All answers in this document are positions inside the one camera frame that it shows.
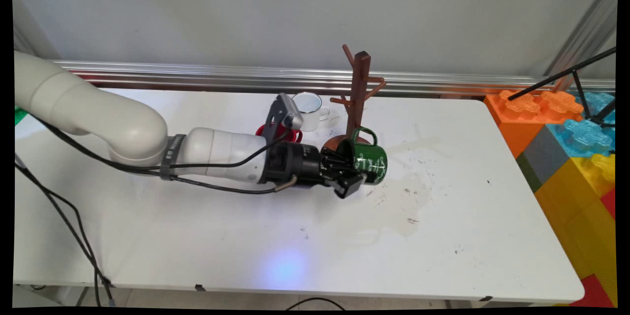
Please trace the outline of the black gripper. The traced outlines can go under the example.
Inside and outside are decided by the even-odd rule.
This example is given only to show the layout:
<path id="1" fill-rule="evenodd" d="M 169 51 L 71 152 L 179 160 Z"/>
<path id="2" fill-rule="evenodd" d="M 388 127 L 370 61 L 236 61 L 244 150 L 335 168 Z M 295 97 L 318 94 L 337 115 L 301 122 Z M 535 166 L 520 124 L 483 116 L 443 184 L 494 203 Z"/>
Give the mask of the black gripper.
<path id="1" fill-rule="evenodd" d="M 320 171 L 334 171 L 322 174 Z M 358 191 L 367 178 L 359 172 L 354 148 L 334 151 L 313 145 L 277 143 L 266 150 L 265 164 L 259 182 L 276 188 L 331 187 L 340 199 Z"/>

